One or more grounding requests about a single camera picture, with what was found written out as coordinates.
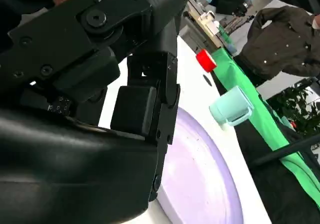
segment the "robotic arm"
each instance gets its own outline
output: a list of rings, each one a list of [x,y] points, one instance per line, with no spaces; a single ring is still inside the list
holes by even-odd
[[[148,208],[174,135],[174,17],[186,2],[68,0],[9,33],[12,47],[0,54],[0,223],[115,223]],[[79,104],[116,80],[127,56],[111,129],[77,121]],[[26,89],[64,106],[23,107]]]

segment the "red bottle cap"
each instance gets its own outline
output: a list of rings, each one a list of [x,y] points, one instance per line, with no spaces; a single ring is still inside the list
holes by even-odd
[[[212,72],[217,67],[215,60],[205,49],[196,55],[196,59],[207,73]]]

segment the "lavender plate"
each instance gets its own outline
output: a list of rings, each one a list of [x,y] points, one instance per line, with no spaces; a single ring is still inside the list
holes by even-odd
[[[173,224],[244,223],[224,158],[204,128],[181,108],[173,145],[165,157],[158,201]]]

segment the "metal stand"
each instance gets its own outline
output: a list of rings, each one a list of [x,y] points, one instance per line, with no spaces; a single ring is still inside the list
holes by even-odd
[[[281,158],[284,158],[286,156],[289,156],[293,153],[299,152],[303,149],[309,148],[312,145],[315,145],[320,142],[320,134],[308,137],[303,140],[299,140],[294,142],[293,144],[284,146],[279,148],[278,150],[275,150],[265,156],[259,157],[252,161],[248,166],[250,169],[261,166],[263,164],[272,162],[274,160],[279,160]]]

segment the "mug handle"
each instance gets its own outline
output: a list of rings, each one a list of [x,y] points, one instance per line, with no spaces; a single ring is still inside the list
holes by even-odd
[[[242,116],[242,117],[240,117],[240,118],[238,118],[238,119],[236,119],[234,121],[229,121],[228,124],[230,126],[234,127],[236,125],[239,125],[240,123],[243,123],[245,120],[247,120],[252,115],[251,108],[248,107],[247,110],[248,110],[247,114],[245,114],[244,116]]]

